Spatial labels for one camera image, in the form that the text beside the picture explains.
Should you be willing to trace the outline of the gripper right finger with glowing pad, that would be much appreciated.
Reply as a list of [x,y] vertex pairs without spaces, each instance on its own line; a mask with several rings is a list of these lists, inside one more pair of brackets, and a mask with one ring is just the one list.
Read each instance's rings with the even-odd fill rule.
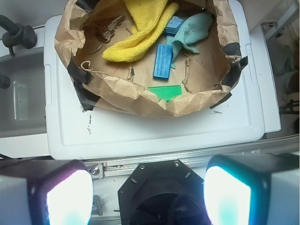
[[214,225],[298,225],[300,157],[215,155],[207,165],[203,194]]

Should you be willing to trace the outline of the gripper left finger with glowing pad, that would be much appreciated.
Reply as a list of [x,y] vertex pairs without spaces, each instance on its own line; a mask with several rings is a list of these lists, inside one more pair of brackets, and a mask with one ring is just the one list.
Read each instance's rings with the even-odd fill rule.
[[2,225],[86,225],[93,195],[91,174],[81,160],[0,162]]

